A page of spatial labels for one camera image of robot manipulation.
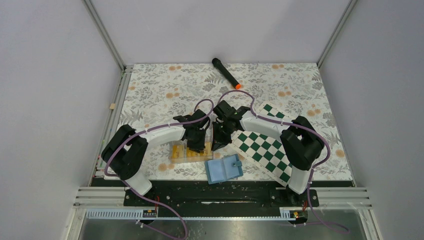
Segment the clear box with orange cards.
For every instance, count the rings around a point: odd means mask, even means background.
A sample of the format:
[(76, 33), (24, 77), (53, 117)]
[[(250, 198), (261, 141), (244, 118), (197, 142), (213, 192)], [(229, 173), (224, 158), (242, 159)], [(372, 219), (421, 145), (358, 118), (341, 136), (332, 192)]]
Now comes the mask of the clear box with orange cards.
[(201, 152), (195, 152), (187, 147), (186, 141), (171, 141), (169, 143), (169, 160), (172, 164), (205, 162), (214, 158), (212, 151), (212, 138), (207, 136), (205, 138), (205, 149)]

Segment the blue card holder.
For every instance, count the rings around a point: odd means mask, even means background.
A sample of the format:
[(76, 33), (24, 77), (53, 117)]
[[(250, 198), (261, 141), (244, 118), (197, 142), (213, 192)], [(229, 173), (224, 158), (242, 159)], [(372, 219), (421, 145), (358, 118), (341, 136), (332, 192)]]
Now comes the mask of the blue card holder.
[(221, 159), (211, 159), (204, 163), (209, 185), (227, 182), (244, 175), (238, 154)]

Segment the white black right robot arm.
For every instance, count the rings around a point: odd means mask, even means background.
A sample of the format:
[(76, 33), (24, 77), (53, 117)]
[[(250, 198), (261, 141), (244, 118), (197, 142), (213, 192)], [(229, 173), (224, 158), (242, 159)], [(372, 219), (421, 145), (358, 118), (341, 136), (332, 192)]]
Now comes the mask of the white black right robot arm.
[(212, 123), (212, 151), (232, 143), (232, 134), (236, 131), (254, 132), (275, 139), (282, 144), (284, 155), (292, 165), (287, 201), (299, 206), (307, 199), (305, 190), (312, 165), (321, 155), (325, 143), (305, 117), (298, 116), (285, 122), (277, 117), (258, 115), (247, 106), (235, 109), (224, 100), (213, 108), (213, 112), (216, 120)]

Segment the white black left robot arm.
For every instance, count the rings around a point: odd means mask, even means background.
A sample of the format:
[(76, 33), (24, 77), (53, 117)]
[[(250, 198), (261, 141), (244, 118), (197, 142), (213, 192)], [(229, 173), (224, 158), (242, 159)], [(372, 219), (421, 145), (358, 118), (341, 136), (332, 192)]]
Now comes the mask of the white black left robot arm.
[(142, 162), (147, 150), (157, 146), (186, 141), (194, 151), (205, 149), (206, 129), (211, 123), (210, 117), (198, 109), (193, 114), (178, 115), (169, 123), (136, 132), (130, 125), (122, 125), (100, 154), (106, 163), (105, 175), (118, 177), (127, 186), (136, 191), (136, 199), (144, 206), (152, 204), (155, 192), (152, 183), (142, 171)]

